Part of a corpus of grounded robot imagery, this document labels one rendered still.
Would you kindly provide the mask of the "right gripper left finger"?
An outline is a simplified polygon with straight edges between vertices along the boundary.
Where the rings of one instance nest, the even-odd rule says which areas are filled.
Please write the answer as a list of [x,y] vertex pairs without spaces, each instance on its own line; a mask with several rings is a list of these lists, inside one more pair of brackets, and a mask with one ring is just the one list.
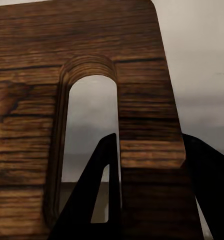
[[[108,222],[91,223],[108,164]],[[116,133],[99,141],[47,240],[123,240]]]

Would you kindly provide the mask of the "cutting board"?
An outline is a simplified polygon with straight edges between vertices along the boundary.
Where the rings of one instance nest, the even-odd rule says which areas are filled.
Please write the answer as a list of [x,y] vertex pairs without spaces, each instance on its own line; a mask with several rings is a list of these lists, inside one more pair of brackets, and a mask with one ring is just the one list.
[[69,91],[117,84],[122,240],[204,240],[152,0],[0,5],[0,240],[47,240]]

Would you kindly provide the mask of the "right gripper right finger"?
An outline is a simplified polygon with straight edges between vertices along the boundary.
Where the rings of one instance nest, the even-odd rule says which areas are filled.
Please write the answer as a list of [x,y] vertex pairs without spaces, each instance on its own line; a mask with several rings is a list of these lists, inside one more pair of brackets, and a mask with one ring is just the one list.
[[182,134],[194,194],[214,240],[224,240],[224,155]]

